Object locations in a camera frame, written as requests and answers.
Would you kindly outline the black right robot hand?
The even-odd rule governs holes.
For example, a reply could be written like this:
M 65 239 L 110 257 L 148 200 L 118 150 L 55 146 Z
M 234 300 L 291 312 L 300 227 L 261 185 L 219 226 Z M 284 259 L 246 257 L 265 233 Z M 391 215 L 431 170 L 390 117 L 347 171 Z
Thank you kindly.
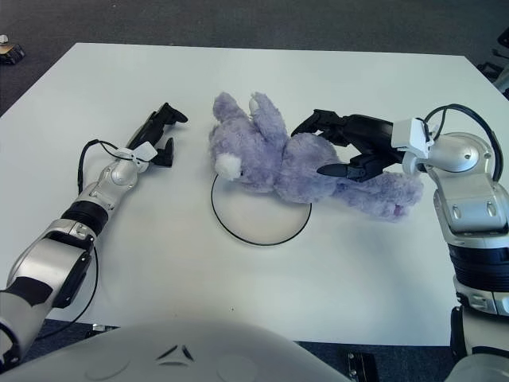
M 354 146 L 359 155 L 350 162 L 320 167 L 319 174 L 364 182 L 379 176 L 394 164 L 401 164 L 404 154 L 391 145 L 393 123 L 366 115 L 338 116 L 334 111 L 316 109 L 292 135 L 318 133 L 335 146 Z

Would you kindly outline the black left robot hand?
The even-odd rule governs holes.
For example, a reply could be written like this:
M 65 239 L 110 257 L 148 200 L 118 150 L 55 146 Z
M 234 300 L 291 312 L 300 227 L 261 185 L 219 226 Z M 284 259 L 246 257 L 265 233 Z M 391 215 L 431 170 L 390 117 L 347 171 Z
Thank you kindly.
M 136 150 L 145 142 L 149 142 L 152 147 L 161 140 L 165 126 L 171 126 L 175 123 L 187 123 L 188 118 L 171 107 L 168 103 L 163 103 L 157 111 L 153 111 L 144 124 L 131 137 L 126 148 Z M 156 166 L 171 167 L 173 165 L 174 143 L 173 138 L 166 141 L 163 149 L 155 149 L 157 154 L 150 159 L 150 162 Z

